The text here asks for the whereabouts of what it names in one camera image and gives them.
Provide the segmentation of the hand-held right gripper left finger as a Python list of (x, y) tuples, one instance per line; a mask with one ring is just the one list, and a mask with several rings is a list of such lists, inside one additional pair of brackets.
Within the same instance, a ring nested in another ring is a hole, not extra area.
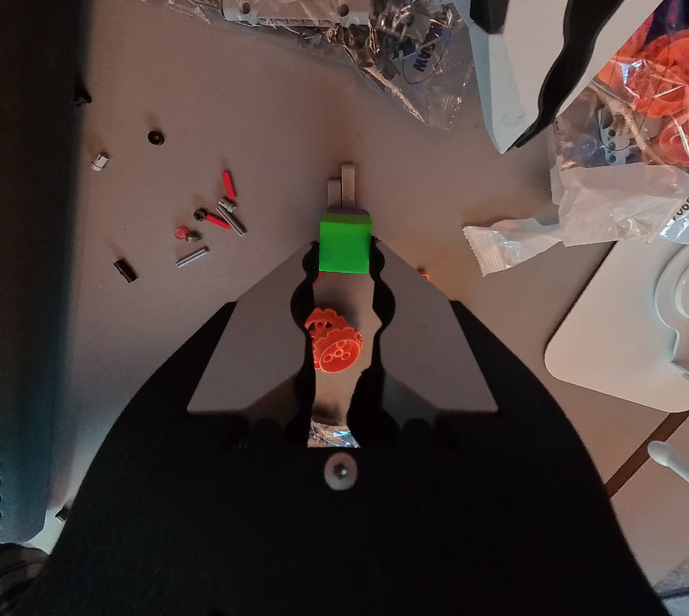
[(301, 247), (237, 300), (192, 396), (189, 414), (297, 414), (306, 339), (291, 312), (306, 280)]

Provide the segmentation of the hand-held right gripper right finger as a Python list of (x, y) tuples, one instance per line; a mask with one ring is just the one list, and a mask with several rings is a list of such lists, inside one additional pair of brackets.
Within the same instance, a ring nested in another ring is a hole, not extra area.
[(497, 404), (450, 300), (381, 241), (371, 250), (375, 365), (388, 415), (495, 414)]

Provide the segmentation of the clear bag of orange gears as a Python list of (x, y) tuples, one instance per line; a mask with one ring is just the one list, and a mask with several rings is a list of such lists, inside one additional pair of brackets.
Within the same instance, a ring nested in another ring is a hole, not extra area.
[(553, 180), (643, 163), (688, 172), (688, 0), (662, 0), (553, 123)]

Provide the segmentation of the green foam cube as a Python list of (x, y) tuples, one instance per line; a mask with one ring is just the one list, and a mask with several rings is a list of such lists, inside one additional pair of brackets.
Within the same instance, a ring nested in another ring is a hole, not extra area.
[(372, 228), (369, 213), (324, 214), (320, 222), (319, 271), (367, 274)]

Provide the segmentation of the orange gear stack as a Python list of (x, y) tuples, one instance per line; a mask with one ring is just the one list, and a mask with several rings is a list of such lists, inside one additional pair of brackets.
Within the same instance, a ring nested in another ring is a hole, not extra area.
[(362, 334), (332, 309), (315, 308), (305, 328), (311, 336), (314, 367), (324, 373), (340, 373), (357, 361)]

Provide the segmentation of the small clear bag of parts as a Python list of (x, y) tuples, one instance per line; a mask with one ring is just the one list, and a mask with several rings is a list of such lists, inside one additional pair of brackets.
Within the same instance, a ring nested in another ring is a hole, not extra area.
[(312, 416), (307, 447), (359, 448), (360, 445), (346, 424)]

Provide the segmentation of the white metal stand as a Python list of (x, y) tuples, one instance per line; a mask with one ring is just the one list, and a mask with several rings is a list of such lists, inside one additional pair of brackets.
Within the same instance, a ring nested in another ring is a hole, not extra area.
[(556, 378), (668, 413), (688, 410), (688, 246), (618, 242), (547, 345)]

